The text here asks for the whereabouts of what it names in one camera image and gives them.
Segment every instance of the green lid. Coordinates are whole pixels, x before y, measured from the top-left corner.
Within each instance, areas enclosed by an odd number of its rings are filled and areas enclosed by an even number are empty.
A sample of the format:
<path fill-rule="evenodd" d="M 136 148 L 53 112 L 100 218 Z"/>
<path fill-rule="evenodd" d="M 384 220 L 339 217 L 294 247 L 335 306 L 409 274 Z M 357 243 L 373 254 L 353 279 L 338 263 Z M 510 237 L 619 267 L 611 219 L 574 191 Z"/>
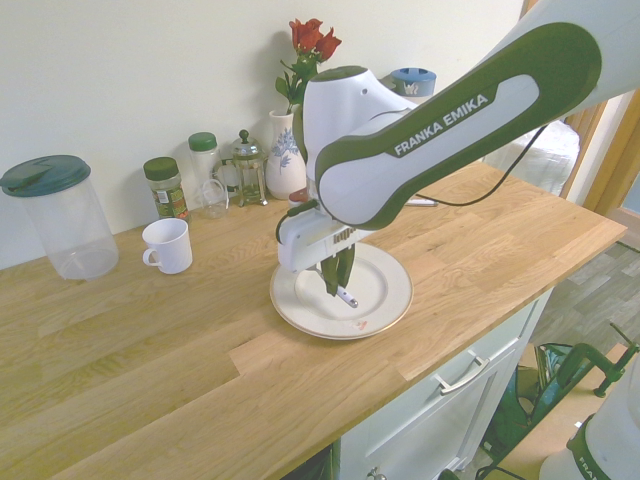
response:
<path fill-rule="evenodd" d="M 77 185 L 91 173 L 89 165 L 72 155 L 40 157 L 16 165 L 2 178 L 2 191 L 12 197 L 41 197 Z"/>
<path fill-rule="evenodd" d="M 168 180 L 180 173 L 178 164 L 171 157 L 152 158 L 142 168 L 144 169 L 144 176 L 155 182 Z"/>
<path fill-rule="evenodd" d="M 213 133 L 199 132 L 189 137 L 189 148 L 194 152 L 206 152 L 218 146 L 218 141 Z"/>

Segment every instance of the red flower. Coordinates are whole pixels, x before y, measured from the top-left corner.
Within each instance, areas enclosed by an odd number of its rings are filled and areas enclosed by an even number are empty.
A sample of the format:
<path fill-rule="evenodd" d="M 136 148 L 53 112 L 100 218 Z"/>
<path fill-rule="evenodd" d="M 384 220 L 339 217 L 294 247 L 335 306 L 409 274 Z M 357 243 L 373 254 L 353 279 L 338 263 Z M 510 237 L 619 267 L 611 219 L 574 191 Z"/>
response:
<path fill-rule="evenodd" d="M 320 33 L 320 25 L 322 22 L 316 18 L 312 18 L 304 25 L 296 18 L 295 22 L 289 22 L 291 26 L 291 37 L 293 40 L 293 48 L 296 51 L 308 53 L 322 39 Z"/>
<path fill-rule="evenodd" d="M 329 60 L 333 52 L 336 51 L 336 47 L 341 43 L 342 40 L 333 36 L 333 27 L 331 27 L 329 33 L 316 43 L 316 50 L 320 53 L 321 61 Z"/>

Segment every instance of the cabinet door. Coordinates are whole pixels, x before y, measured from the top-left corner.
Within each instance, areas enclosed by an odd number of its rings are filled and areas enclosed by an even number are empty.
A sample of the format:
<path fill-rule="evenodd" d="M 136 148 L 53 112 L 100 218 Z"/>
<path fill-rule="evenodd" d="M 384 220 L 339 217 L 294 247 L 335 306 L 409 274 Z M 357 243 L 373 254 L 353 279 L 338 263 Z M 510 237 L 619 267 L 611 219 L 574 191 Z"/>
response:
<path fill-rule="evenodd" d="M 445 468 L 456 468 L 464 459 L 461 452 L 469 437 L 483 399 L 514 349 L 503 352 L 464 388 L 442 394 L 438 386 L 425 410 L 404 428 L 382 443 L 371 442 L 375 432 L 360 432 L 342 438 L 341 480 L 366 480 L 375 467 L 389 480 L 429 480 Z M 364 422 L 361 428 L 375 428 Z"/>

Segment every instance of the spice jar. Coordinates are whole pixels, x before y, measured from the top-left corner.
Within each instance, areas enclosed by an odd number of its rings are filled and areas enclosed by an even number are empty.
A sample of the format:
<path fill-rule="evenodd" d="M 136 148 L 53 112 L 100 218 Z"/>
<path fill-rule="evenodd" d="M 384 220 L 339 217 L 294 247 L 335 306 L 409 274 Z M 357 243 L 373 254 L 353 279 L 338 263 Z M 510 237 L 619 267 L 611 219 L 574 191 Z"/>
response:
<path fill-rule="evenodd" d="M 181 218 L 188 222 L 191 216 L 176 161 L 171 157 L 153 158 L 143 169 L 160 218 Z"/>

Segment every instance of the green object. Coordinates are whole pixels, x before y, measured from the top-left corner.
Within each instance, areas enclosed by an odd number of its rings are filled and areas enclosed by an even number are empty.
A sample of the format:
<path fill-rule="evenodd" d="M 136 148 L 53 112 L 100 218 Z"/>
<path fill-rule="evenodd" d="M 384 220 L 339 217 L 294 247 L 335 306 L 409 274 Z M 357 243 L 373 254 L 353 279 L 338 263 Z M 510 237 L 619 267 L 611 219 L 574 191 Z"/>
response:
<path fill-rule="evenodd" d="M 596 463 L 587 445 L 587 424 L 592 418 L 593 415 L 585 420 L 574 437 L 567 442 L 567 448 L 571 450 L 582 478 L 585 480 L 611 480 Z"/>
<path fill-rule="evenodd" d="M 199 132 L 189 137 L 189 148 L 194 152 L 207 152 L 218 146 L 218 141 L 213 133 Z"/>
<path fill-rule="evenodd" d="M 281 480 L 335 480 L 333 445 L 321 450 Z"/>
<path fill-rule="evenodd" d="M 72 155 L 36 158 L 9 169 L 0 179 L 2 191 L 12 197 L 41 197 L 82 182 L 91 168 Z"/>
<path fill-rule="evenodd" d="M 586 343 L 575 346 L 551 343 L 536 348 L 537 371 L 516 369 L 482 439 L 482 446 L 494 464 L 500 463 L 593 367 L 605 374 L 605 380 L 594 391 L 596 395 L 604 395 L 611 383 L 622 377 L 624 367 L 639 347 L 616 325 L 611 326 L 629 342 L 626 352 L 615 364 Z M 526 378 L 532 370 L 537 376 L 535 381 Z M 531 402 L 532 410 L 525 411 L 521 404 L 524 398 Z"/>
<path fill-rule="evenodd" d="M 322 260 L 320 269 L 322 270 L 327 293 L 335 297 L 338 293 L 338 256 L 334 255 Z"/>
<path fill-rule="evenodd" d="M 338 286 L 347 287 L 355 255 L 356 247 L 351 245 L 349 248 L 340 250 L 336 255 L 325 258 L 320 262 L 322 276 L 329 295 L 335 297 L 338 293 Z"/>
<path fill-rule="evenodd" d="M 144 169 L 144 176 L 154 182 L 168 180 L 180 175 L 178 164 L 171 157 L 153 158 L 146 162 L 142 168 Z"/>
<path fill-rule="evenodd" d="M 408 113 L 402 120 L 379 132 L 346 136 L 325 147 L 316 162 L 318 191 L 322 191 L 322 176 L 329 168 L 382 153 L 401 161 L 406 151 L 404 148 L 399 148 L 398 151 L 396 149 L 403 143 L 408 143 L 411 151 L 428 144 L 445 131 L 444 126 L 448 122 L 444 117 L 455 113 L 452 109 L 474 102 L 477 108 L 465 113 L 466 120 L 491 104 L 501 82 L 518 75 L 531 76 L 539 87 L 540 96 L 525 112 L 468 148 L 407 181 L 373 218 L 363 224 L 352 225 L 365 230 L 383 228 L 393 221 L 405 202 L 418 190 L 578 105 L 596 86 L 601 67 L 598 44 L 583 28 L 569 23 L 552 23 L 535 28 L 441 94 Z M 435 127 L 436 123 L 442 127 L 441 131 Z M 426 138 L 425 130 L 429 128 L 432 134 Z M 417 144 L 411 141 L 420 135 L 425 137 L 424 141 Z"/>
<path fill-rule="evenodd" d="M 458 476 L 449 469 L 444 469 L 438 476 L 438 480 L 459 480 Z"/>

